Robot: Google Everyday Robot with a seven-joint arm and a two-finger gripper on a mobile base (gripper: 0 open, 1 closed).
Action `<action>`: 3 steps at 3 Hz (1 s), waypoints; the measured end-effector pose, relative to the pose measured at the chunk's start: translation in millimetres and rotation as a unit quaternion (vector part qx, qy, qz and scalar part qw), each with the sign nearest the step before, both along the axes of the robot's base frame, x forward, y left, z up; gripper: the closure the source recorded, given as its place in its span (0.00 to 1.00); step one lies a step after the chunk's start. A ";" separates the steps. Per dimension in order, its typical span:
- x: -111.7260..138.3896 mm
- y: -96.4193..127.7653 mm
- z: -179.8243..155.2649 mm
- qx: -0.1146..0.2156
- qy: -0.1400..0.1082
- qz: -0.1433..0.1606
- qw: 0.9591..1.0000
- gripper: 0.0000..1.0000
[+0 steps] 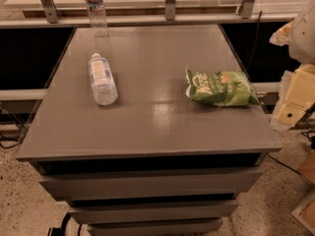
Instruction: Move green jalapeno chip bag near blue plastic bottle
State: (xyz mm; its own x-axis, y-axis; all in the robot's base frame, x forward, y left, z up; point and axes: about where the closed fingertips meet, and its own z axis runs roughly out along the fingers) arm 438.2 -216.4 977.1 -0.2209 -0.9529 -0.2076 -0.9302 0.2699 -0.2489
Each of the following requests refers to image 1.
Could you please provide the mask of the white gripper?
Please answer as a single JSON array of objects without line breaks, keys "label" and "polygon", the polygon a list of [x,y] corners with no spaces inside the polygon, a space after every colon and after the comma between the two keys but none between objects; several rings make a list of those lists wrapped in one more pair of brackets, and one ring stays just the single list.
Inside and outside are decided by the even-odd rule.
[{"label": "white gripper", "polygon": [[[289,45],[292,22],[272,34],[273,45]],[[271,126],[285,131],[296,125],[315,104],[315,66],[301,64],[294,72],[285,71],[280,83],[279,100],[272,114]]]}]

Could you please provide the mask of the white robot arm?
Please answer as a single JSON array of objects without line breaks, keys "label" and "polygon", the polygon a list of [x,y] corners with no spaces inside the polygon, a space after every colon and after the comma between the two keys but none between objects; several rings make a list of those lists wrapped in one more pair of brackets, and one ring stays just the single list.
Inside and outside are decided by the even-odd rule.
[{"label": "white robot arm", "polygon": [[300,63],[294,72],[283,73],[271,119],[275,130],[284,131],[294,127],[315,104],[315,0],[309,0],[292,22],[274,32],[270,42],[286,44],[289,57]]}]

